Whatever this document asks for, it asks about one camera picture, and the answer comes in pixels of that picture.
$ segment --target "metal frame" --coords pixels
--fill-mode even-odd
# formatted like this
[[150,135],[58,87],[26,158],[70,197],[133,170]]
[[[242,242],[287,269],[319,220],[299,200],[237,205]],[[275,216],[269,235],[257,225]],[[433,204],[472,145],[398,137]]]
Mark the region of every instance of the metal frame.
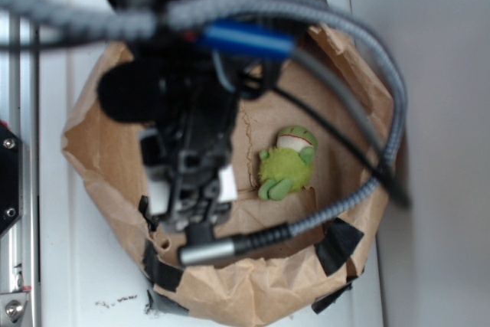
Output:
[[[35,29],[0,14],[0,39],[31,41]],[[5,308],[12,300],[24,307],[15,325],[40,325],[38,266],[38,56],[0,54],[0,119],[21,140],[19,195],[21,219],[0,240],[0,324],[9,325]]]

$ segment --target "green plush toy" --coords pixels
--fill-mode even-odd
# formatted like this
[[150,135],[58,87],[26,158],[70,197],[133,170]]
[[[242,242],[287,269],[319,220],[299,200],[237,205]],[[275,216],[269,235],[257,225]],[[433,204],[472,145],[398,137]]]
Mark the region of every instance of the green plush toy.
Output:
[[302,126],[287,126],[277,135],[276,147],[260,151],[260,189],[263,200],[280,201],[299,191],[312,176],[318,147],[315,136]]

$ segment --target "black tape strip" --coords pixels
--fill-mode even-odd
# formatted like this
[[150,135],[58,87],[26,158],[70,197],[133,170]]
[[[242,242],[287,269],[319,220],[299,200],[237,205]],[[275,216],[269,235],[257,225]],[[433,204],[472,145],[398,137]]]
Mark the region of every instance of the black tape strip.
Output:
[[148,304],[145,308],[145,313],[149,314],[150,310],[156,310],[163,313],[171,313],[178,316],[188,316],[189,309],[184,308],[177,302],[167,296],[156,293],[153,289],[146,290],[148,293]]
[[156,226],[146,216],[148,206],[149,206],[148,197],[146,197],[145,195],[142,195],[141,199],[139,200],[138,211],[141,212],[141,214],[145,218],[146,223],[148,224],[148,230],[150,230],[150,232],[153,232],[153,231],[156,231]]
[[318,260],[327,276],[337,272],[354,253],[364,233],[336,218],[328,227],[325,238],[315,244]]
[[153,283],[168,291],[177,290],[184,271],[160,262],[153,243],[149,240],[146,242],[143,265],[146,274]]
[[312,309],[313,312],[316,314],[320,314],[323,312],[325,309],[327,309],[330,305],[332,305],[334,302],[337,301],[337,299],[346,291],[352,289],[352,281],[357,279],[357,277],[352,277],[348,279],[347,285],[342,287],[341,289],[333,292],[332,294],[329,294],[327,296],[323,296],[322,298],[317,299],[313,304],[312,304]]

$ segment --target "brown paper bag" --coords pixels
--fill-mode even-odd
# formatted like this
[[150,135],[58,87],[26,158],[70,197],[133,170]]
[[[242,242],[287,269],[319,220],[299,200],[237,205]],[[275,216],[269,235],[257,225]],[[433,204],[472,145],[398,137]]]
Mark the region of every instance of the brown paper bag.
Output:
[[[349,38],[327,27],[312,28],[310,35],[315,42],[306,42],[305,47],[344,78],[386,138],[392,99]],[[363,235],[348,259],[333,271],[319,255],[323,251],[327,258],[331,256],[325,240],[327,227],[241,260],[180,270],[175,250],[184,237],[164,234],[160,227],[150,232],[138,210],[140,198],[147,195],[137,139],[141,127],[113,122],[96,99],[96,84],[104,71],[130,59],[122,44],[106,49],[67,121],[63,151],[121,246],[154,283],[155,292],[188,310],[190,316],[226,325],[262,326],[312,304],[362,274],[387,204],[381,189],[340,217],[343,224]],[[368,151],[341,104],[301,67],[286,63],[279,85],[309,103]],[[277,132],[291,124],[308,127],[318,138],[312,179],[307,188],[284,201],[260,201],[256,196],[258,151],[273,145]],[[349,194],[368,178],[368,172],[313,119],[272,93],[240,103],[233,145],[239,198],[230,220],[217,228],[218,237],[298,220]]]

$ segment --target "gray braided cable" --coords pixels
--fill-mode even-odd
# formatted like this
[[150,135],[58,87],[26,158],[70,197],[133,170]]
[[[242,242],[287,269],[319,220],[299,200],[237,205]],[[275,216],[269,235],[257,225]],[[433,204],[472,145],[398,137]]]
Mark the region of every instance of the gray braided cable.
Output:
[[151,38],[158,26],[156,15],[142,10],[114,14],[51,0],[0,0],[0,8],[36,25],[57,28],[68,38],[131,42]]
[[[319,0],[178,0],[168,7],[168,25],[176,31],[202,27],[219,18],[254,14],[288,18],[312,25],[326,23],[362,41],[372,51],[394,99],[394,114],[383,158],[392,162],[400,146],[407,114],[407,92],[397,66],[386,48],[365,26],[349,15],[333,11]],[[289,225],[292,236],[316,227],[354,207],[377,187],[369,178],[360,188],[308,217]]]

